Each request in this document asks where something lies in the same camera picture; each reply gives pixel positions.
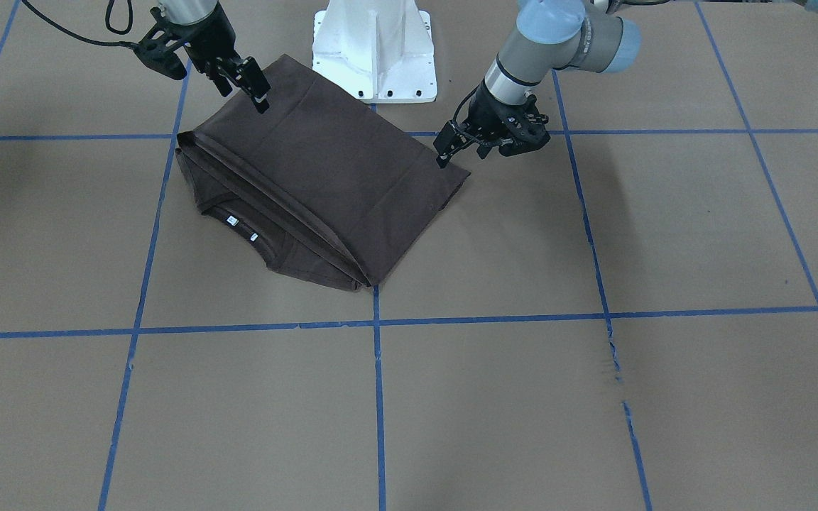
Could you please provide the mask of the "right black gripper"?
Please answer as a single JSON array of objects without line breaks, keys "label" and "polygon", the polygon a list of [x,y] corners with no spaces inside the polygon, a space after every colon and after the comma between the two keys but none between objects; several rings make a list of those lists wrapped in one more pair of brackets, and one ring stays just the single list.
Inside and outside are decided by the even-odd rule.
[{"label": "right black gripper", "polygon": [[180,26],[185,36],[185,51],[198,72],[212,76],[221,97],[229,96],[234,85],[250,98],[258,113],[266,113],[271,86],[251,56],[240,58],[237,54],[236,32],[223,6],[183,4]]}]

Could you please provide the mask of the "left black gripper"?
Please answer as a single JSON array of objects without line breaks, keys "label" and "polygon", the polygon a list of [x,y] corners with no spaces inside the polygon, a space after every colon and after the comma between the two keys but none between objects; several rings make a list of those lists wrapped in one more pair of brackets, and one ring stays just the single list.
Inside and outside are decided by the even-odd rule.
[{"label": "left black gripper", "polygon": [[506,130],[498,119],[498,101],[500,100],[491,93],[486,83],[480,82],[477,85],[469,101],[465,122],[447,121],[435,136],[434,149],[439,168],[445,169],[452,156],[473,143],[479,143],[476,154],[484,160],[491,150],[509,142],[507,138],[502,139]]}]

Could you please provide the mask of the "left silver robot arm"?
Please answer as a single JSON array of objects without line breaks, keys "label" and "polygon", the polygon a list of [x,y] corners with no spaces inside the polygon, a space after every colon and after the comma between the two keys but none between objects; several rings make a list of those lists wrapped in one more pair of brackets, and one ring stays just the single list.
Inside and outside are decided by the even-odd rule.
[{"label": "left silver robot arm", "polygon": [[475,146],[522,155],[548,143],[548,118],[535,88],[558,72],[614,74],[629,68],[642,45],[639,26],[617,16],[619,1],[520,1],[513,30],[483,79],[458,104],[435,137],[436,163],[446,168],[458,152]]}]

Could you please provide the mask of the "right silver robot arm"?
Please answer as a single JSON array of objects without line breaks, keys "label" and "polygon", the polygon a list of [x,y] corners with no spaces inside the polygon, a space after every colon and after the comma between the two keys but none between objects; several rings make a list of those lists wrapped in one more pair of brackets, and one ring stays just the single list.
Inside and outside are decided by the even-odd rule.
[{"label": "right silver robot arm", "polygon": [[236,32],[218,1],[159,1],[150,13],[155,25],[139,42],[141,62],[165,77],[182,80],[187,75],[178,56],[182,48],[221,96],[237,87],[258,113],[267,111],[270,84],[252,57],[236,51]]}]

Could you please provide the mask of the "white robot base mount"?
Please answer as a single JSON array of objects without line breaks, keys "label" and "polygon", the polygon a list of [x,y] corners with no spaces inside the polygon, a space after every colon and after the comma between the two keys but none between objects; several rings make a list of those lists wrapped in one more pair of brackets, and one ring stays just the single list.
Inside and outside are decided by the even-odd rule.
[{"label": "white robot base mount", "polygon": [[415,1],[331,1],[312,21],[312,70],[366,104],[436,100],[431,16]]}]

